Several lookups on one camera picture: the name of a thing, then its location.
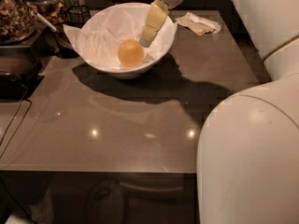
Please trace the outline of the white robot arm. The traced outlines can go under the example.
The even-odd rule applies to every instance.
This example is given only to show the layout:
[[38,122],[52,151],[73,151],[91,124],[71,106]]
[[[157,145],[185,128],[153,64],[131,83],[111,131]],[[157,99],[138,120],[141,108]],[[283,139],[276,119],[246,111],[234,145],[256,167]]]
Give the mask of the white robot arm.
[[231,0],[270,82],[218,104],[200,132],[200,224],[299,224],[299,0]]

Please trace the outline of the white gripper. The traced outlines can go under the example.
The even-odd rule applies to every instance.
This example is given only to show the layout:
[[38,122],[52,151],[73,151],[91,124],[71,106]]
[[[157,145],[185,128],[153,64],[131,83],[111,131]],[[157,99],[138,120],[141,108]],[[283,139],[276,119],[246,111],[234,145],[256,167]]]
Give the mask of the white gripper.
[[149,6],[149,12],[141,31],[139,43],[149,48],[168,17],[168,9],[177,7],[183,0],[154,0]]

